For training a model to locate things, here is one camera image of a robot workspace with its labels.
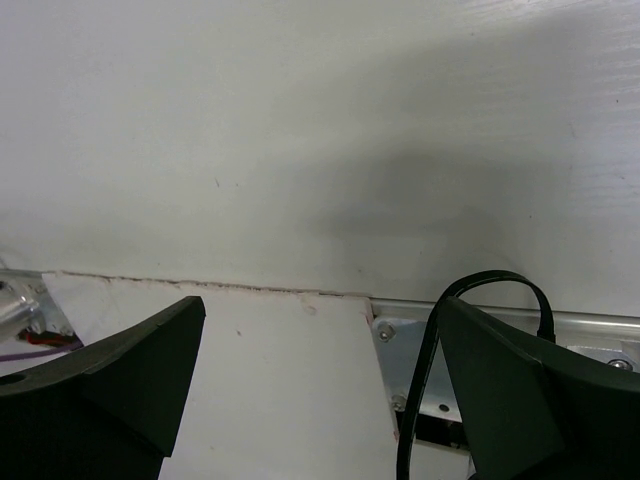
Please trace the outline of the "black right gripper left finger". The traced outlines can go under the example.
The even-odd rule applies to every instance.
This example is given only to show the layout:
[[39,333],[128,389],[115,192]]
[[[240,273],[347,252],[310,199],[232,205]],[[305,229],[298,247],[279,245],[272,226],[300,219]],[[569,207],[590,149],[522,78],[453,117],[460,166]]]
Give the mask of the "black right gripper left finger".
[[156,479],[172,455],[206,318],[188,296],[1,378],[4,479]]

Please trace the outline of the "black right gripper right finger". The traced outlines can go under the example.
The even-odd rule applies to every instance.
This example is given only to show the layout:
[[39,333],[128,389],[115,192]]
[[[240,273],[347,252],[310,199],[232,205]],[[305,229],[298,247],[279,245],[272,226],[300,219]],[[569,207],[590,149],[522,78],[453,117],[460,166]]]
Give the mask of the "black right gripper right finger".
[[438,328],[479,478],[638,478],[638,374],[456,298]]

